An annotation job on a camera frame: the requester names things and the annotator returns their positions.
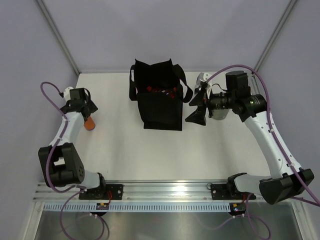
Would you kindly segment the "red bottle white label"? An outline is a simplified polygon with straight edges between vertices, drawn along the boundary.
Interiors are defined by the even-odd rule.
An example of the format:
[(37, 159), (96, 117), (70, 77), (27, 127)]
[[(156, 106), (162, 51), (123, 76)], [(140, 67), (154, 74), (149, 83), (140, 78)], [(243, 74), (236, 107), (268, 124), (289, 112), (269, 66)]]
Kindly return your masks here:
[(150, 93), (155, 93), (155, 92), (157, 92), (157, 89), (154, 88), (154, 87), (151, 87), (151, 86), (148, 86), (146, 89), (147, 89), (147, 91), (150, 92)]

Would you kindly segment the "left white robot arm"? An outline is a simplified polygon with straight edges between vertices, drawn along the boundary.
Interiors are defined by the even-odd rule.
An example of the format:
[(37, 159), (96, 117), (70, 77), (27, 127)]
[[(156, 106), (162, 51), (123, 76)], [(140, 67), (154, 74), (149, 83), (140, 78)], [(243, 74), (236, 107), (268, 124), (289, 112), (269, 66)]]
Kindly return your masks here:
[(96, 199), (103, 199), (108, 192), (105, 178), (99, 172), (85, 170), (76, 150), (79, 132), (98, 110), (86, 88), (68, 87), (59, 92), (65, 105), (56, 107), (62, 122), (54, 139), (38, 150), (43, 177), (48, 187), (57, 193), (79, 188)]

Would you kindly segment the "right aluminium frame post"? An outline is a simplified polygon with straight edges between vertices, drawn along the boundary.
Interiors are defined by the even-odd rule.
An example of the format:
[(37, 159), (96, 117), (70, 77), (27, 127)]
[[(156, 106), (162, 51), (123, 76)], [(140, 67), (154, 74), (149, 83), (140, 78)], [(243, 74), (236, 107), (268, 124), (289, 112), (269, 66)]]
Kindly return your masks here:
[(254, 65), (254, 70), (258, 72), (262, 65), (264, 64), (265, 60), (267, 59), (269, 53), (271, 52), (273, 46), (275, 45), (277, 39), (279, 38), (282, 30), (285, 28), (286, 23), (290, 16), (292, 15), (294, 9), (296, 8), (297, 4), (299, 3), (299, 0), (289, 0), (285, 9), (283, 10), (279, 20), (277, 21), (267, 43), (265, 44), (261, 54), (259, 55), (259, 58), (257, 62)]

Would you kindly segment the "aluminium mounting rail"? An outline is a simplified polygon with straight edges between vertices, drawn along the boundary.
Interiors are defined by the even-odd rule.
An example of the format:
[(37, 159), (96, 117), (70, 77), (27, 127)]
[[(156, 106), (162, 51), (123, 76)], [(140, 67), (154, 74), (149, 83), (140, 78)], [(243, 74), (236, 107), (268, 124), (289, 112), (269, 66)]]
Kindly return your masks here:
[[(209, 190), (212, 180), (200, 181), (108, 181), (108, 184), (123, 185), (122, 202), (210, 202)], [(33, 194), (33, 201), (63, 202), (77, 193), (79, 188), (72, 188), (65, 193), (57, 193), (41, 182)]]

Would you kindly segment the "silver metal bottle white cap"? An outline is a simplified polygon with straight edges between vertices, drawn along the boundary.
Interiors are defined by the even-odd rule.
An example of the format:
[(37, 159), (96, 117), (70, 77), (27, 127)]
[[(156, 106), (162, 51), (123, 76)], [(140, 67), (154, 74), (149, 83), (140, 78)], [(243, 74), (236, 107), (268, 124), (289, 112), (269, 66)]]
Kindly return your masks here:
[(202, 89), (202, 81), (197, 80), (194, 87), (194, 94), (197, 95), (201, 89)]

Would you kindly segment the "black canvas tote bag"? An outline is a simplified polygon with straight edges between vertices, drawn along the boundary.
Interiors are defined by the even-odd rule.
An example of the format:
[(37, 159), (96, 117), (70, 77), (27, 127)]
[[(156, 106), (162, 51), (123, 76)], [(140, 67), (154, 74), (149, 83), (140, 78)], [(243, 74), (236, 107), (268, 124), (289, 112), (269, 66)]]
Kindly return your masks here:
[[(148, 92), (147, 87), (157, 92)], [(175, 98), (163, 94), (163, 90), (176, 87)], [(136, 101), (144, 129), (182, 130), (183, 104), (193, 97), (184, 70), (169, 59), (147, 64), (139, 60), (130, 67), (129, 99)]]

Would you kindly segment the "left aluminium frame post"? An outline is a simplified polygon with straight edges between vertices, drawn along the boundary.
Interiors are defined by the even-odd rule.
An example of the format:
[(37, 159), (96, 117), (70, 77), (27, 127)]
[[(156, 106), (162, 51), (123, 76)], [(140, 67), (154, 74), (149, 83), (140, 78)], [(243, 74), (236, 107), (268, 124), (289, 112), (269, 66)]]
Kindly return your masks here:
[(62, 54), (66, 58), (69, 66), (71, 67), (71, 69), (73, 70), (75, 75), (78, 77), (80, 75), (81, 71), (80, 71), (78, 65), (76, 64), (76, 61), (74, 60), (70, 50), (68, 49), (68, 47), (67, 47), (59, 29), (58, 29), (58, 26), (56, 25), (55, 20), (54, 20), (52, 14), (50, 13), (45, 1), (44, 0), (35, 0), (34, 2), (37, 5), (44, 20), (46, 21), (48, 28), (52, 32), (58, 46), (60, 47), (60, 50), (62, 51)]

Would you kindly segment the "aluminium frame post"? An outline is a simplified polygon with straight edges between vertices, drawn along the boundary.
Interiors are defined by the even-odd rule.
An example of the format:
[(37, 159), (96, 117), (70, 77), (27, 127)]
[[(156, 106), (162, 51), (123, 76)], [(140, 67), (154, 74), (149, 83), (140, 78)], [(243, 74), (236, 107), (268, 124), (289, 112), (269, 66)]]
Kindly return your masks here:
[(259, 58), (257, 62), (254, 65), (254, 70), (258, 72), (262, 65), (264, 64), (265, 60), (267, 59), (269, 53), (271, 52), (273, 46), (275, 45), (277, 39), (279, 38), (282, 30), (285, 28), (286, 23), (290, 16), (292, 15), (294, 9), (296, 8), (297, 4), (299, 3), (299, 0), (289, 0), (285, 9), (283, 10), (279, 20), (277, 21), (267, 43), (265, 44), (261, 54), (259, 55)]
[(52, 32), (58, 46), (60, 47), (60, 50), (62, 51), (62, 54), (66, 58), (69, 66), (71, 67), (71, 69), (73, 70), (75, 75), (78, 77), (80, 75), (81, 71), (80, 71), (78, 65), (76, 64), (76, 61), (74, 60), (70, 50), (68, 49), (68, 47), (67, 47), (59, 29), (58, 29), (58, 26), (56, 25), (55, 20), (54, 20), (52, 14), (50, 13), (45, 1), (44, 0), (35, 0), (34, 2), (37, 5), (44, 20), (46, 21), (48, 28)]

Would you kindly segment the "dark red Fairy bottle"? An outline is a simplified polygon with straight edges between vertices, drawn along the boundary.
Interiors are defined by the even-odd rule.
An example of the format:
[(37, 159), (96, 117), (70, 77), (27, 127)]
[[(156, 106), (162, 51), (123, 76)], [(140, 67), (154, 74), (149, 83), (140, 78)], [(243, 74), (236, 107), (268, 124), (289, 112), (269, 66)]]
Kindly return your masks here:
[(177, 88), (176, 88), (176, 87), (168, 88), (168, 89), (163, 90), (162, 93), (163, 93), (165, 96), (174, 99), (174, 98), (176, 97)]

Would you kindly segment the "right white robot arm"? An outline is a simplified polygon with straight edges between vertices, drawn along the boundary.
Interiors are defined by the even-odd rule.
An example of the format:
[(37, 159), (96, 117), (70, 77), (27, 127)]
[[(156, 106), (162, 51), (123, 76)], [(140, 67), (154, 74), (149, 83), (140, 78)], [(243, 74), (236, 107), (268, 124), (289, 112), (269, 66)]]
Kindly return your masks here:
[(197, 109), (185, 119), (186, 122), (204, 126), (206, 116), (223, 120), (229, 111), (233, 111), (253, 134), (270, 172), (268, 177), (246, 172), (228, 177), (228, 196), (237, 199), (243, 193), (251, 193), (274, 205), (302, 194), (313, 181), (314, 174), (292, 156), (273, 122), (267, 100), (261, 94), (252, 94), (247, 73), (242, 70), (227, 72), (226, 89), (220, 93), (212, 91), (212, 78), (209, 73), (198, 75), (195, 96), (189, 102)]

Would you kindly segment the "orange bottle blue cap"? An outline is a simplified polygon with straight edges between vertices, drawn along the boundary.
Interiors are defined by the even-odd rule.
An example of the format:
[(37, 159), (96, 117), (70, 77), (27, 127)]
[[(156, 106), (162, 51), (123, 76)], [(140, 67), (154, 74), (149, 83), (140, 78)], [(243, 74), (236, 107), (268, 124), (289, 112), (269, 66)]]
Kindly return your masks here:
[(92, 117), (89, 116), (87, 118), (87, 120), (84, 122), (83, 126), (87, 131), (92, 131), (96, 127), (96, 124), (95, 124), (94, 120), (92, 119)]

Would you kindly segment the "grey-green pump bottle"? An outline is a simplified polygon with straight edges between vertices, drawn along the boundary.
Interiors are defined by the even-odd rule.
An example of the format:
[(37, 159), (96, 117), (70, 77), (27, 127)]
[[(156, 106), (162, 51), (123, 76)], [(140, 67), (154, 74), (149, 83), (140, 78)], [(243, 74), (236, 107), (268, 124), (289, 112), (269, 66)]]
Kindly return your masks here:
[(221, 121), (227, 117), (228, 113), (229, 109), (217, 109), (213, 111), (211, 118), (217, 121)]

